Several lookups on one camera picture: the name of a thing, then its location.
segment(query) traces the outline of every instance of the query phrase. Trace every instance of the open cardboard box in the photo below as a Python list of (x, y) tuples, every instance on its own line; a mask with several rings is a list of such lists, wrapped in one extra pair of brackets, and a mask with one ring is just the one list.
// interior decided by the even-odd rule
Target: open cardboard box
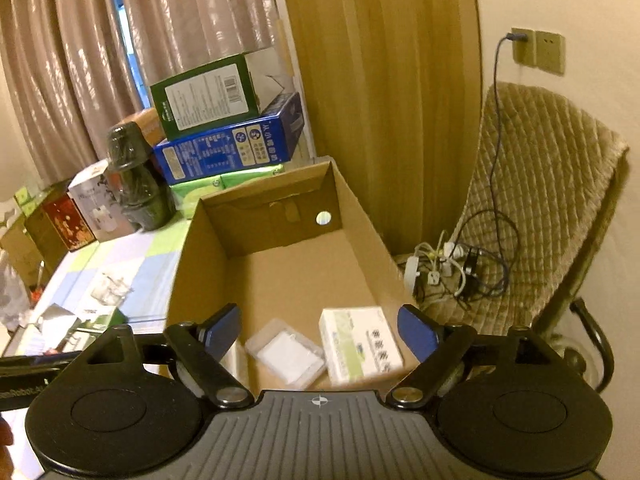
[[(316, 221), (322, 212), (331, 215), (325, 225)], [(324, 308), (379, 305), (404, 367), (394, 377), (350, 386), (386, 389), (417, 365), (396, 321), (400, 306), (412, 301), (369, 217), (334, 163), (324, 162), (200, 200), (178, 264), (167, 325), (202, 322), (223, 305), (237, 303), (243, 342), (279, 318), (322, 346)], [(249, 378), (254, 393), (283, 388), (253, 359)], [(325, 373), (309, 389), (336, 388)]]

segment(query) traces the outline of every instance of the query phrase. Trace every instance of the yellow brown curtain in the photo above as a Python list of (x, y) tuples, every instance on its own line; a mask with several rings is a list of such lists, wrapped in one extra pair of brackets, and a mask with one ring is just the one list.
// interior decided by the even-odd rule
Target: yellow brown curtain
[(146, 85), (274, 44), (273, 0), (124, 0)]
[(111, 0), (0, 0), (2, 65), (45, 184), (106, 154), (104, 134), (141, 107)]
[(319, 155), (395, 253), (456, 225), (481, 105), (476, 0), (286, 0)]

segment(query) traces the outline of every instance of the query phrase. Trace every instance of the shiny pink curtain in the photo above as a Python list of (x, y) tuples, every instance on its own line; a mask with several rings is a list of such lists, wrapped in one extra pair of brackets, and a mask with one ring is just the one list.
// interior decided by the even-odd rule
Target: shiny pink curtain
[(106, 155), (105, 134), (142, 105), (111, 0), (0, 0), (0, 52), (46, 184)]
[(146, 85), (274, 44), (274, 0), (124, 0)]

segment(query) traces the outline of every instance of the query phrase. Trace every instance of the checkered tablecloth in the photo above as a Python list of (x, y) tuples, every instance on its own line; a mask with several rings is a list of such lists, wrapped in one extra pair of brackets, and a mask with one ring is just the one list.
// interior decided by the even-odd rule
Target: checkered tablecloth
[[(94, 242), (68, 253), (47, 284), (31, 315), (35, 322), (44, 310), (56, 303), (70, 312), (80, 309), (102, 272), (118, 272), (130, 285), (120, 305), (135, 333), (164, 330), (169, 296), (175, 269), (190, 222), (176, 216), (165, 227), (152, 232), (137, 232), (109, 242)], [(37, 332), (20, 344), (24, 355), (38, 355), (45, 350)], [(14, 432), (15, 443), (9, 448), (16, 473), (14, 478), (36, 479), (42, 474), (24, 433), (24, 410), (2, 415)]]

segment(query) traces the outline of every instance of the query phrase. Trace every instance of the barcode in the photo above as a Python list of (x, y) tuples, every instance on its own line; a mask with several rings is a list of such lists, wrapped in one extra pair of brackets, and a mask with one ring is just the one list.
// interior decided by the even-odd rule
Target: barcode
[(234, 76), (225, 77), (225, 90), (230, 103), (242, 102), (242, 95), (238, 89), (238, 82)]
[(171, 170), (171, 174), (174, 176), (175, 180), (179, 180), (184, 178), (184, 171), (182, 170), (182, 166), (180, 165), (180, 161), (178, 160), (178, 155), (175, 153), (175, 148), (168, 147), (162, 149), (162, 154), (164, 155), (164, 159), (169, 165), (169, 169)]

